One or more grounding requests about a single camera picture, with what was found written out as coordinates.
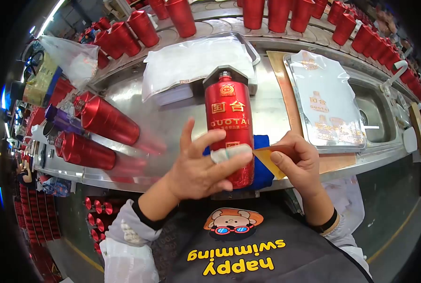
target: apron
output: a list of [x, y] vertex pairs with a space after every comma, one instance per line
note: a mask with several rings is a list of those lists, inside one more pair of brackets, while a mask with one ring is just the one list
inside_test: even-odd
[[352, 257], [280, 207], [262, 199], [225, 204], [171, 219], [177, 256], [165, 282], [372, 282]]

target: hand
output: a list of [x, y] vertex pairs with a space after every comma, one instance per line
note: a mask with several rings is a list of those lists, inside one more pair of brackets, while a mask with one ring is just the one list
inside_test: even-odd
[[195, 141], [191, 141], [191, 131], [195, 121], [185, 123], [180, 137], [180, 155], [165, 178], [171, 193], [178, 200], [200, 199], [216, 192], [232, 191], [233, 185], [225, 178], [245, 167], [253, 154], [243, 153], [230, 160], [215, 164], [210, 156], [203, 156], [205, 148], [226, 137], [221, 129], [210, 130]]
[[293, 148], [300, 157], [300, 161], [295, 164], [289, 156], [282, 152], [274, 151], [270, 155], [272, 162], [286, 174], [300, 195], [305, 198], [319, 193], [322, 185], [319, 180], [319, 154], [316, 148], [292, 131], [287, 132], [274, 145], [287, 145]]

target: metal tray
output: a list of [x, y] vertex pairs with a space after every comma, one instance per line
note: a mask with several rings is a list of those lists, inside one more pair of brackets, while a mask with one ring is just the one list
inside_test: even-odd
[[201, 38], [216, 38], [216, 37], [227, 37], [227, 36], [235, 36], [240, 41], [240, 43], [245, 45], [245, 47], [247, 48], [247, 52], [250, 55], [251, 60], [253, 61], [253, 66], [258, 64], [261, 61], [261, 56], [259, 56], [259, 53], [254, 49], [251, 43], [247, 41], [243, 35], [241, 35], [240, 33], [236, 31], [225, 31], [222, 33], [215, 33], [212, 35], [203, 36]]
[[[297, 83], [295, 82], [294, 78], [294, 71], [291, 68], [291, 55], [284, 55], [283, 57], [284, 66], [286, 68], [287, 75], [289, 80], [291, 81], [292, 90], [294, 92], [294, 96], [297, 101], [298, 112], [300, 114], [301, 125], [303, 129], [303, 137], [308, 141], [310, 144], [309, 136], [308, 136], [308, 126], [311, 126], [311, 122], [308, 120], [306, 115], [304, 114], [303, 107], [301, 104], [300, 94], [298, 91]], [[320, 154], [337, 154], [337, 153], [356, 153], [361, 152], [366, 149], [366, 142], [364, 144], [349, 144], [339, 141], [331, 141], [327, 140], [326, 145], [314, 145], [317, 151]]]

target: floor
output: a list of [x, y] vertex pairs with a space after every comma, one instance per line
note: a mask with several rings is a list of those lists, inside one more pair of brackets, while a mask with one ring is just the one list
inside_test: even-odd
[[[375, 282], [389, 283], [404, 265], [421, 233], [420, 164], [411, 155], [381, 168], [357, 175], [365, 218], [354, 232], [370, 265]], [[63, 238], [49, 249], [64, 278], [74, 283], [103, 282], [103, 261], [93, 249], [82, 205], [85, 196], [108, 190], [77, 184], [76, 194], [57, 198]], [[129, 192], [111, 191], [130, 196]]]

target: clear plastic bag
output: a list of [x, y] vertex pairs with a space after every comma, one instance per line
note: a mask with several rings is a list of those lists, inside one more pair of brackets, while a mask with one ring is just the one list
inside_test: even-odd
[[41, 35], [39, 43], [78, 90], [95, 75], [99, 46], [47, 35]]

